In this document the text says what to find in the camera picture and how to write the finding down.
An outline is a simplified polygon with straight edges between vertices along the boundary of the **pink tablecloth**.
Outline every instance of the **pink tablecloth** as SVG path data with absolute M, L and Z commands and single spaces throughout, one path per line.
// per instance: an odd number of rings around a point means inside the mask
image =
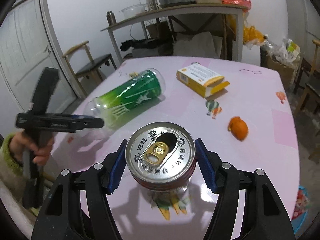
M 230 85 L 218 94 L 222 112 L 216 119 L 207 116 L 206 100 L 175 78 L 183 66 L 199 62 L 225 76 Z M 222 161 L 232 163 L 239 170 L 263 169 L 279 193 L 291 217 L 299 186 L 299 153 L 292 113 L 287 100 L 281 103 L 276 92 L 284 92 L 277 72 L 254 65 L 207 58 L 154 57 L 127 60 L 109 76 L 79 106 L 75 114 L 82 114 L 93 97 L 117 87 L 129 79 L 129 73 L 156 68 L 164 76 L 166 91 L 162 101 L 145 104 L 140 115 L 129 120 L 108 140 L 79 140 L 73 150 L 59 147 L 53 152 L 61 168 L 82 171 L 106 154 L 114 152 L 123 139 L 150 122 L 174 122 L 187 129 L 193 139 L 201 138 L 206 147 L 217 152 Z M 240 142 L 228 132 L 233 116 L 240 116 L 249 127 L 249 135 Z M 56 148 L 66 134 L 58 134 Z M 170 208 L 167 221 L 158 208 L 151 209 L 148 193 L 131 176 L 126 167 L 119 188 L 108 196 L 112 214 L 124 240 L 150 237 L 157 239 L 203 239 L 218 196 L 206 187 L 199 167 L 196 167 L 187 190 L 187 215 L 177 215 Z M 87 212 L 85 196 L 82 208 Z M 244 191 L 240 192 L 238 213 L 233 236 L 239 236 L 244 210 Z

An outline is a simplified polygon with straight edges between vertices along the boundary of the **pull tab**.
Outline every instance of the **pull tab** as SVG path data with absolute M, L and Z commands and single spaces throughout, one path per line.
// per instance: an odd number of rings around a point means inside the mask
M 153 143 L 144 153 L 144 160 L 151 166 L 160 165 L 169 152 L 169 147 L 163 142 Z

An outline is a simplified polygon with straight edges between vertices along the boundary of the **screw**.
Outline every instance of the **screw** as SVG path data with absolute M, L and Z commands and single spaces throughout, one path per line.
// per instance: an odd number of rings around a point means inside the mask
M 257 169 L 257 174 L 262 176 L 264 175 L 264 171 L 262 169 Z
M 223 163 L 222 168 L 225 168 L 227 170 L 227 169 L 231 168 L 231 165 L 230 165 L 230 163 Z
M 69 174 L 69 170 L 67 170 L 67 169 L 64 169 L 63 171 L 61 171 L 62 176 L 66 176 L 68 174 Z
M 100 170 L 100 169 L 102 169 L 103 165 L 102 165 L 102 163 L 96 163 L 93 167 L 94 167 L 96 170 Z

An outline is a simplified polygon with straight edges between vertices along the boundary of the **white wall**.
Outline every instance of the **white wall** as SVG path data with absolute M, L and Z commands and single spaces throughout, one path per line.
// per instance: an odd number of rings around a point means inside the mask
M 306 31 L 320 38 L 320 16 L 310 0 L 287 0 L 288 6 L 288 37 L 301 47 L 304 57 L 310 63 L 313 61 L 315 38 Z M 320 69 L 320 57 L 317 61 Z
M 302 51 L 306 50 L 307 13 L 304 0 L 287 0 L 288 37 L 297 43 Z
M 306 6 L 306 30 L 320 39 L 320 16 L 310 0 L 304 0 Z M 313 61 L 316 46 L 312 43 L 315 39 L 309 33 L 306 36 L 305 57 L 309 62 Z M 320 70 L 320 56 L 318 55 L 317 69 Z
M 52 24 L 63 52 L 82 41 L 89 40 L 93 57 L 112 53 L 115 60 L 116 54 L 108 32 L 100 32 L 108 26 L 106 12 L 112 10 L 116 20 L 121 21 L 124 16 L 119 11 L 138 3 L 139 0 L 48 0 Z M 282 38 L 288 34 L 286 0 L 252 0 L 248 22 L 255 25 L 262 33 L 269 34 L 272 41 L 281 43 Z M 115 32 L 118 45 L 131 39 L 129 30 L 130 27 L 126 27 Z M 140 24 L 133 26 L 132 36 L 136 39 L 143 38 Z M 88 61 L 85 52 L 80 51 L 71 59 L 71 65 L 77 71 Z

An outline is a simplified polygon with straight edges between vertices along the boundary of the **green sleeve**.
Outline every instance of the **green sleeve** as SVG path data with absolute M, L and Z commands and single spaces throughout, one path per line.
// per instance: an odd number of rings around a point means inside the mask
M 9 144 L 11 139 L 13 138 L 14 133 L 9 134 L 2 143 L 2 152 L 4 161 L 8 165 L 8 167 L 13 171 L 16 176 L 22 176 L 23 168 L 11 157 Z

